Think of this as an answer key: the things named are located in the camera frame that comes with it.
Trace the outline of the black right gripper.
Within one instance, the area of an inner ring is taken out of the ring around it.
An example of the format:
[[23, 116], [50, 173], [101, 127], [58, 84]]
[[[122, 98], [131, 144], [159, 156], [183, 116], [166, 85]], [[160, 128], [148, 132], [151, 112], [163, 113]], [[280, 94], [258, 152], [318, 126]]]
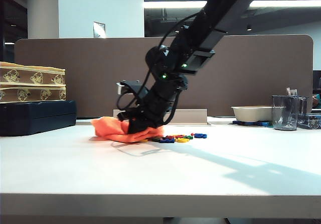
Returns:
[[188, 80], [183, 74], [174, 74], [171, 80], [157, 80], [137, 106], [137, 112], [125, 110], [117, 114], [122, 121], [129, 121], [128, 134], [135, 134], [148, 127], [158, 128], [166, 124], [164, 116], [176, 108], [177, 98], [187, 89]]

